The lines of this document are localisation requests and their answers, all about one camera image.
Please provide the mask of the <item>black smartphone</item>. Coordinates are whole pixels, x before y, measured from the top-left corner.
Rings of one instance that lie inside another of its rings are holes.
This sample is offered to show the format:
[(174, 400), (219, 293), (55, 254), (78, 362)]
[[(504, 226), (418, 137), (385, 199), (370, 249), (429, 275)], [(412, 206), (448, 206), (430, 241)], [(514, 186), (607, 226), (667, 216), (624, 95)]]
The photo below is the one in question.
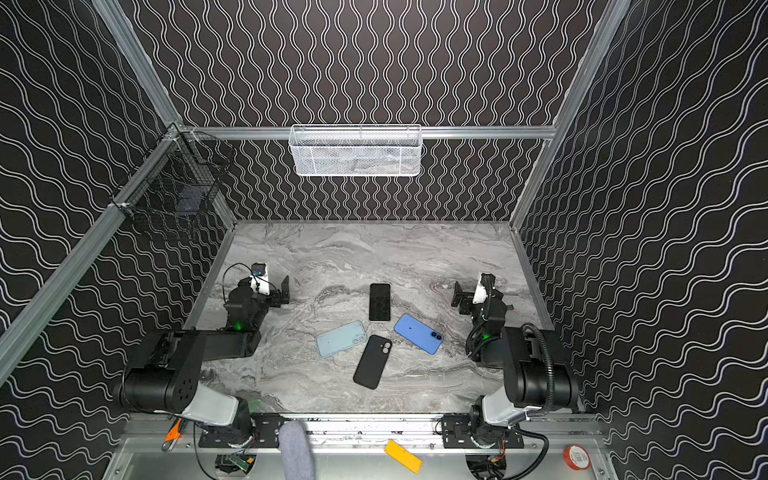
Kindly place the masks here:
[(369, 320), (391, 320), (391, 286), (388, 283), (372, 283), (369, 289)]

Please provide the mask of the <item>black phone case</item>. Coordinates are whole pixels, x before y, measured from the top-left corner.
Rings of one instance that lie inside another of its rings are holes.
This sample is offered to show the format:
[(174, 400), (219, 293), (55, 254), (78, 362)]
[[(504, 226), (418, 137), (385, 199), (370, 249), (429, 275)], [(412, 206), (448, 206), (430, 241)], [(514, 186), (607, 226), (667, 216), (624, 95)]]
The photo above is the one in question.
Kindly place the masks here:
[(353, 381), (370, 390), (377, 389), (391, 350), (390, 339), (371, 335), (356, 367)]

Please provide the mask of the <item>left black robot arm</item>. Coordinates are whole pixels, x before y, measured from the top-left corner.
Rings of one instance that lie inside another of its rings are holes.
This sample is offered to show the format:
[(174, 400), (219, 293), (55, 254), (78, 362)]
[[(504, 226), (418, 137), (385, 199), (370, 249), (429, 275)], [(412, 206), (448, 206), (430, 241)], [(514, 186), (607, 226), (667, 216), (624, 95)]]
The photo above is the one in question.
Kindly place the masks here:
[(248, 358), (261, 342), (270, 310), (290, 302), (290, 278), (279, 287), (256, 277), (242, 279), (226, 297), (227, 323), (218, 330), (179, 330), (146, 335), (115, 388), (130, 411), (166, 414), (202, 428), (215, 446), (244, 446), (257, 432), (247, 402), (201, 383), (203, 364)]

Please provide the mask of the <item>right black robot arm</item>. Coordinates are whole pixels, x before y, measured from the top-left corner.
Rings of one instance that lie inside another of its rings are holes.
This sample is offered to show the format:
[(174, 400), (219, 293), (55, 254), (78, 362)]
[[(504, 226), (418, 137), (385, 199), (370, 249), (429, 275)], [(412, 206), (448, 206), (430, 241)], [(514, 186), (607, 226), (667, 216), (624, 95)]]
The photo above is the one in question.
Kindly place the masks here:
[(504, 302), (491, 275), (483, 275), (472, 292), (456, 283), (451, 305), (471, 318), (466, 357), (478, 367), (500, 371), (503, 382), (494, 393), (478, 397), (469, 413), (443, 416), (444, 447), (519, 449), (520, 423), (539, 411), (578, 409), (578, 387), (559, 337), (532, 323), (508, 326), (506, 315), (513, 306)]

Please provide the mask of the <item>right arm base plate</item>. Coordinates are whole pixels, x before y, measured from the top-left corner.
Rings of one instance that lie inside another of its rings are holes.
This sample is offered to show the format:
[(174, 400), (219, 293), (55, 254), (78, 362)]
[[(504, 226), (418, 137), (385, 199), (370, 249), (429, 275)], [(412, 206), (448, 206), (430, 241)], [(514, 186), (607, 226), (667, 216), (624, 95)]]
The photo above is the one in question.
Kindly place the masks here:
[(445, 414), (441, 417), (439, 428), (446, 449), (522, 449), (522, 436), (510, 427), (493, 426), (475, 419), (470, 414)]

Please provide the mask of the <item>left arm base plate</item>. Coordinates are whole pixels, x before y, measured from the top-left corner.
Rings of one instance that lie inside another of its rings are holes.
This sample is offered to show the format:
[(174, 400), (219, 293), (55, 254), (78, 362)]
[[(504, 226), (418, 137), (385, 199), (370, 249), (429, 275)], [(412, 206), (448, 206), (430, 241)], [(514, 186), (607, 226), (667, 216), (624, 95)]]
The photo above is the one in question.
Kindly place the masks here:
[(279, 430), (285, 421), (276, 413), (252, 413), (249, 420), (238, 417), (230, 426), (206, 426), (197, 446), (215, 449), (277, 448)]

